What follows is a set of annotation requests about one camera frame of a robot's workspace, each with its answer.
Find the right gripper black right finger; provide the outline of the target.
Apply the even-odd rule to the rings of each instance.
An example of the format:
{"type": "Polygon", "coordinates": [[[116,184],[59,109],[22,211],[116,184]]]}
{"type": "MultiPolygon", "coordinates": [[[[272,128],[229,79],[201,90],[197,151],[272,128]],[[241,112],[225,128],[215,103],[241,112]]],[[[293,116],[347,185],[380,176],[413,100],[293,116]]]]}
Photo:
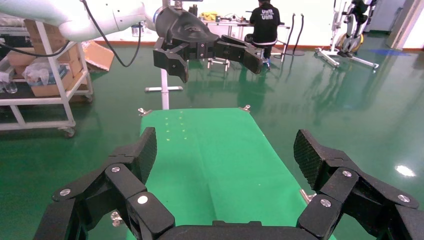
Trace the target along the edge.
{"type": "Polygon", "coordinates": [[[296,226],[327,240],[344,215],[377,240],[421,240],[424,212],[410,194],[362,171],[344,151],[326,147],[300,129],[293,155],[315,196],[296,226]]]}

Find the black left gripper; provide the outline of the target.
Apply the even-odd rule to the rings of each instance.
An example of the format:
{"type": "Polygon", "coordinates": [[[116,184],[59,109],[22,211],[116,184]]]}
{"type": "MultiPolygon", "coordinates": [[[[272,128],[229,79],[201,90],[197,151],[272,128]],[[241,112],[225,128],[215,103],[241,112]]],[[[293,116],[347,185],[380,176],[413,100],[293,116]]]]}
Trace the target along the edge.
{"type": "Polygon", "coordinates": [[[186,10],[165,7],[156,12],[153,20],[158,34],[153,47],[154,66],[183,83],[189,79],[188,60],[217,57],[241,63],[256,75],[262,71],[263,61],[251,43],[228,35],[219,38],[186,10]]]}

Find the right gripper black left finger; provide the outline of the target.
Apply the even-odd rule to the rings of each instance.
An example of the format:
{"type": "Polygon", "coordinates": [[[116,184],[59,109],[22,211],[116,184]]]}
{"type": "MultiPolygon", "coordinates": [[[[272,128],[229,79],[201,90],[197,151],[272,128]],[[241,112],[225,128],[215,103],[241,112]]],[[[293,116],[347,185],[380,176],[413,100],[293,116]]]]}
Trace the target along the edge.
{"type": "Polygon", "coordinates": [[[157,150],[156,130],[147,127],[135,143],[117,147],[101,167],[58,188],[34,239],[86,240],[113,211],[136,239],[159,239],[176,223],[146,186],[157,150]]]}

